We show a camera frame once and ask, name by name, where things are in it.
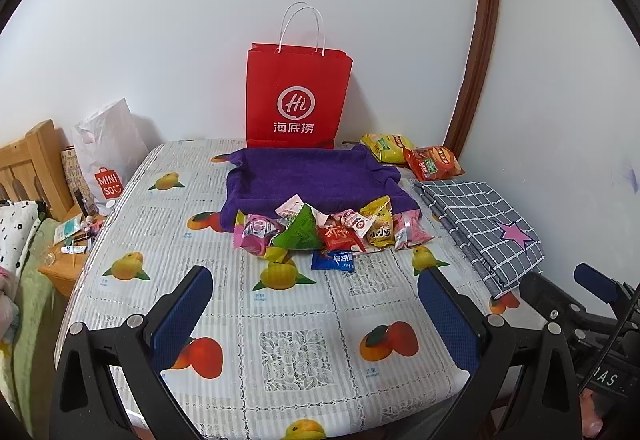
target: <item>floral pillowcase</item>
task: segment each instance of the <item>floral pillowcase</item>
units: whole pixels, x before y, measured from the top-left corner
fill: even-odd
[[[36,202],[2,202],[0,206],[0,292],[11,299],[17,288],[28,244],[40,225]]]

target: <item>screw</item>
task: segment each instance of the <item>screw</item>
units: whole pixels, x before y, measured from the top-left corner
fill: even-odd
[[[80,321],[73,323],[69,327],[69,333],[71,335],[78,335],[82,331],[82,323]]]
[[[486,320],[491,326],[495,326],[496,328],[499,328],[504,324],[504,319],[498,314],[491,314]]]
[[[138,328],[141,324],[142,324],[142,315],[140,314],[133,314],[132,316],[129,316],[129,318],[127,319],[127,326],[129,328]]]
[[[546,329],[549,330],[553,335],[559,335],[562,331],[562,328],[558,323],[549,323],[546,326]]]

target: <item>gray plaid cloth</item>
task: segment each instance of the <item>gray plaid cloth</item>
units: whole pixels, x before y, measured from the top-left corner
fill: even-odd
[[[414,189],[468,257],[492,296],[500,297],[516,288],[530,270],[540,271],[538,265],[545,255],[533,227],[484,182],[414,181]],[[510,239],[513,236],[520,241]]]

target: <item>blue snack package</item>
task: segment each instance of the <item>blue snack package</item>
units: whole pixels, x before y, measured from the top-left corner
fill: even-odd
[[[353,272],[353,254],[350,250],[314,250],[311,270],[342,270]]]

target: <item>miniso bag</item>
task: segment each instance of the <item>miniso bag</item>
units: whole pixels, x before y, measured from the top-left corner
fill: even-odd
[[[111,212],[107,201],[120,197],[133,173],[149,154],[127,101],[120,99],[78,122],[71,135],[82,176],[98,212]]]

